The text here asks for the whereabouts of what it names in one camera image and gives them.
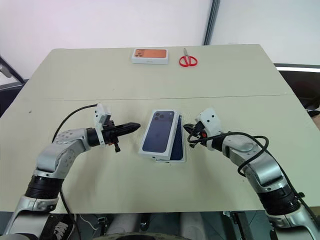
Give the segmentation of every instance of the white wall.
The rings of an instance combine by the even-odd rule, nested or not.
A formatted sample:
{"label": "white wall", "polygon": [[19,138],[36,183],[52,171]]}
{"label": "white wall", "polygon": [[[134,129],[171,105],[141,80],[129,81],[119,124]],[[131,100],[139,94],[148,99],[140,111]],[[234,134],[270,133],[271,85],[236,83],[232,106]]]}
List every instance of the white wall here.
{"label": "white wall", "polygon": [[[201,45],[211,0],[0,0],[0,55],[30,78],[51,49]],[[319,0],[220,0],[211,44],[320,65]]]}
{"label": "white wall", "polygon": [[211,44],[256,43],[274,63],[320,65],[320,0],[220,0]]}

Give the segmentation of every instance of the scissors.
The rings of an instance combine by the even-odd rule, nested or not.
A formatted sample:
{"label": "scissors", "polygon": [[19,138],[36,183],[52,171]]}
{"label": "scissors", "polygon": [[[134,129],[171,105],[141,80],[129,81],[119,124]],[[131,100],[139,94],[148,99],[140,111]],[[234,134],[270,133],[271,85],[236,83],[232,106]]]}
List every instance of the scissors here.
{"label": "scissors", "polygon": [[189,56],[187,49],[183,49],[184,56],[179,60],[179,64],[182,67],[193,67],[198,64],[198,60],[194,56]]}

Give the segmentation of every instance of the orange phone box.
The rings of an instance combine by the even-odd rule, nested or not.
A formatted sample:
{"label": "orange phone box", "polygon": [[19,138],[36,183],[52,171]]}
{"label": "orange phone box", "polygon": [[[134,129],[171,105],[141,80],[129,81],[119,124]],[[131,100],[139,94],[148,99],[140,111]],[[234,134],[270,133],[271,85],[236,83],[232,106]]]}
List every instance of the orange phone box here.
{"label": "orange phone box", "polygon": [[136,48],[131,60],[134,64],[168,64],[168,49]]}

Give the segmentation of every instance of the scissor blade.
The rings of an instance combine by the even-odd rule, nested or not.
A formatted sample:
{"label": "scissor blade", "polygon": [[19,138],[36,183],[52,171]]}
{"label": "scissor blade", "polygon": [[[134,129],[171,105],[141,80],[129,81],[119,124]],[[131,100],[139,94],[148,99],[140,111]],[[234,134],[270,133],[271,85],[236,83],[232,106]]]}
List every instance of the scissor blade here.
{"label": "scissor blade", "polygon": [[185,56],[189,56],[186,48],[183,49],[183,53]]}

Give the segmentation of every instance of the phone box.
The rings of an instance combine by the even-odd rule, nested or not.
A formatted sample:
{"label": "phone box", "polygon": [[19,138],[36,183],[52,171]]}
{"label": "phone box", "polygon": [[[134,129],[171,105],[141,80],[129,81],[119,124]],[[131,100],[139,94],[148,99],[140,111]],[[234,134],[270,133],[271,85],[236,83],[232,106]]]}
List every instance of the phone box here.
{"label": "phone box", "polygon": [[178,125],[176,127],[175,137],[172,146],[170,160],[156,159],[157,163],[184,163],[186,161],[185,143],[184,143],[184,125],[182,116],[179,115]]}
{"label": "phone box", "polygon": [[136,48],[131,61],[134,64],[168,64],[168,49]]}
{"label": "phone box", "polygon": [[153,110],[138,153],[152,159],[170,160],[178,119],[175,110]]}

